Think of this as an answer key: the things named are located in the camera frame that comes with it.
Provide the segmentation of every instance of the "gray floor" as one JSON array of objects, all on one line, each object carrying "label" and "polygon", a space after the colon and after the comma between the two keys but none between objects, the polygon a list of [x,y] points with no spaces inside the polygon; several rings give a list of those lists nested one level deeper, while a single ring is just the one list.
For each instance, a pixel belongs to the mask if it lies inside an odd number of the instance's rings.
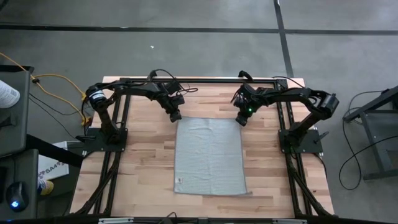
[{"label": "gray floor", "polygon": [[[398,29],[398,2],[394,0],[280,0],[280,5],[288,29]],[[277,28],[271,0],[12,0],[0,12],[0,21],[89,26]],[[396,222],[398,178],[362,181],[356,190],[347,191],[338,182],[338,169],[351,155],[341,130],[341,117],[355,94],[397,85],[398,38],[288,35],[287,43],[295,77],[304,78],[311,88],[335,92],[340,100],[334,117],[318,125],[321,131],[330,132],[322,143],[335,213],[347,218]],[[61,73],[83,89],[100,82],[105,75],[147,75],[155,68],[167,69],[178,76],[235,77],[240,70],[255,77],[286,75],[278,34],[1,30],[0,49],[19,63],[34,66],[35,74]],[[9,64],[3,58],[0,63]],[[43,78],[41,83],[49,91],[79,104],[79,94],[63,80]],[[44,95],[34,86],[31,92],[59,110],[73,112],[69,106]],[[353,106],[360,106],[376,96],[363,95]],[[55,116],[71,133],[82,133],[78,115]],[[349,124],[346,130],[355,151],[368,145],[362,127]],[[30,105],[29,132],[50,142],[72,140],[36,105]],[[363,172],[375,171],[370,151],[361,154],[359,160]],[[353,186],[357,178],[358,169],[350,162],[343,171],[343,181]]]}]

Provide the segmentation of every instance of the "cloth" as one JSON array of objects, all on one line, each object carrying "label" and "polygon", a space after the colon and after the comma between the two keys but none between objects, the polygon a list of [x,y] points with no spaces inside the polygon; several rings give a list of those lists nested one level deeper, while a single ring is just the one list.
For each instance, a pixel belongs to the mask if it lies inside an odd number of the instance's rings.
[{"label": "cloth", "polygon": [[174,192],[247,194],[242,154],[235,120],[183,117],[175,143]]}]

